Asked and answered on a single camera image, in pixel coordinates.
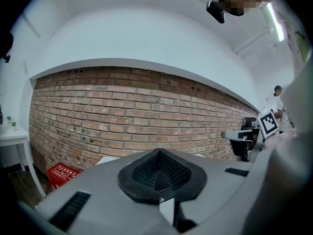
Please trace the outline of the ceiling tube light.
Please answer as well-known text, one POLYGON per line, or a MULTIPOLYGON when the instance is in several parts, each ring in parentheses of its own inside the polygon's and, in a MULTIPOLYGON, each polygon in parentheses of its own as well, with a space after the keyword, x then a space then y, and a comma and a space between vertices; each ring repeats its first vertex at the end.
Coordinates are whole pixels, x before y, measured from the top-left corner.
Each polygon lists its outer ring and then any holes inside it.
POLYGON ((275 26, 276 33, 277 33, 277 36, 278 36, 278 40, 279 40, 279 42, 282 42, 285 39, 283 27, 279 24, 279 22, 277 20, 277 16, 276 16, 276 14, 274 12, 272 4, 271 3, 267 3, 266 6, 268 8, 268 11, 269 11, 269 13, 271 15, 271 18, 272 18, 272 21, 273 21, 273 24, 275 26))

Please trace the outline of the white ceiling conduit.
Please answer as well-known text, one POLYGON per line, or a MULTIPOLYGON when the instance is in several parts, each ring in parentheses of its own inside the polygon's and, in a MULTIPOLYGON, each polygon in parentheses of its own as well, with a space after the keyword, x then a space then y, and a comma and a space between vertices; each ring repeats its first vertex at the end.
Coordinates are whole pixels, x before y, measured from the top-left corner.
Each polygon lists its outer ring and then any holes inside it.
POLYGON ((234 48, 232 50, 233 53, 235 53, 237 55, 240 51, 242 51, 243 49, 248 47, 250 44, 256 42, 258 39, 260 39, 264 35, 272 33, 272 32, 273 32, 273 27, 267 26, 266 28, 264 28, 261 31, 257 32, 256 34, 254 34, 253 36, 251 36, 250 38, 245 40, 242 44, 240 44, 239 46, 234 48))

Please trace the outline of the person's right forearm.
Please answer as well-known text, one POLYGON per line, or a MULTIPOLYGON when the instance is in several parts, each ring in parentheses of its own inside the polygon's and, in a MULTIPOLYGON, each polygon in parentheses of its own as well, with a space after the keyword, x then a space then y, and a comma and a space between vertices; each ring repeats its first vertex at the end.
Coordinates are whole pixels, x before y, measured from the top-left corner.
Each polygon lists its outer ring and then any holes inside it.
POLYGON ((313 54, 281 99, 294 128, 267 141, 267 172, 244 235, 313 235, 313 54))

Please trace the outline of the green wall sign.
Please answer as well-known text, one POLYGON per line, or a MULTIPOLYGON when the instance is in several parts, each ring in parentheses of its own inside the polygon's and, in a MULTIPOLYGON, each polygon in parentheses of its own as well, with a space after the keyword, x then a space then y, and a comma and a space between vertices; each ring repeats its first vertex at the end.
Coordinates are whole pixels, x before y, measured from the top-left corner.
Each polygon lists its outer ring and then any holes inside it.
POLYGON ((305 62, 309 56, 311 46, 308 43, 305 35, 303 35, 301 32, 296 31, 295 35, 296 35, 296 41, 300 48, 303 61, 305 62))

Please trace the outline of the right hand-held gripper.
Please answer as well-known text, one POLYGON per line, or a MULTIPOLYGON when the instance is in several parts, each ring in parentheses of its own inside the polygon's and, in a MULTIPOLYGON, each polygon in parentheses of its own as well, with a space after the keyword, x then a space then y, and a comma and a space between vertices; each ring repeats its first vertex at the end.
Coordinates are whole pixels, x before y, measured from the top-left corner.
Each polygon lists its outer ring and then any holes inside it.
POLYGON ((262 150, 265 141, 270 136, 276 134, 278 125, 272 111, 260 114, 258 117, 246 117, 245 124, 240 132, 238 131, 223 131, 222 138, 224 139, 239 139, 240 141, 248 142, 250 150, 262 150))

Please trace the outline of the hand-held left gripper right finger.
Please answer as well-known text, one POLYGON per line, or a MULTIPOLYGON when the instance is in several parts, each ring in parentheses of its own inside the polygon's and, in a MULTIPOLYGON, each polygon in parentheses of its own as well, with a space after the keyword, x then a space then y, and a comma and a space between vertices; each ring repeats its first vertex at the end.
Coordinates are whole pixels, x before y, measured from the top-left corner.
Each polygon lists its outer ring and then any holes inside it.
POLYGON ((180 233, 162 218, 158 235, 246 235, 245 222, 259 192, 259 158, 247 163, 171 153, 202 168, 207 180, 195 199, 179 205, 180 216, 194 227, 180 233))

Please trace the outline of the white side table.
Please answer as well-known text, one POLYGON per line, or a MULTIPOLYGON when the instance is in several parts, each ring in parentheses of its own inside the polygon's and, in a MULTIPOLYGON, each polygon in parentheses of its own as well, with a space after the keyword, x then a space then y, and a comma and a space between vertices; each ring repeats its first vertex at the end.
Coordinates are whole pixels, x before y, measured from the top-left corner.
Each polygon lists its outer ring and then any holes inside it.
POLYGON ((0 147, 5 147, 5 146, 16 146, 18 150, 18 155, 20 159, 20 165, 22 168, 22 171, 25 171, 25 166, 23 163, 23 159, 21 157, 21 152, 19 150, 19 145, 23 145, 23 150, 24 150, 24 155, 26 159, 26 164, 28 166, 28 169, 30 171, 31 177, 40 193, 40 195, 43 198, 46 198, 46 193, 41 186, 41 183, 37 177, 34 165, 33 165, 33 160, 32 160, 32 155, 31 155, 31 150, 30 150, 30 144, 29 144, 29 135, 27 132, 20 128, 18 130, 13 130, 10 127, 7 127, 6 129, 0 130, 0 147))

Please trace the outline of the red fire equipment box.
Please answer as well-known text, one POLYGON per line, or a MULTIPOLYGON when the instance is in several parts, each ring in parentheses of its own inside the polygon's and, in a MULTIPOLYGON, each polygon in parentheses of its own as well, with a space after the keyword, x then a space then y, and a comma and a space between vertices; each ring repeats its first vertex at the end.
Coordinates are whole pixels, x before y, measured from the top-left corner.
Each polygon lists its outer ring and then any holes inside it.
POLYGON ((61 187, 80 173, 80 171, 68 167, 63 163, 57 163, 46 171, 48 180, 53 189, 61 187))

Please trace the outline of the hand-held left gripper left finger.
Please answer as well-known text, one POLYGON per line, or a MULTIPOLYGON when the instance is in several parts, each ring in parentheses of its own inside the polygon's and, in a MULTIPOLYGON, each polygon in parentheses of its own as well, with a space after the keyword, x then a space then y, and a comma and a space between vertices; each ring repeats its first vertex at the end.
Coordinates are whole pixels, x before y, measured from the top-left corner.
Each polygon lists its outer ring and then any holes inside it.
POLYGON ((49 194, 36 209, 19 207, 34 235, 176 235, 157 205, 134 202, 118 173, 141 154, 95 165, 49 194))

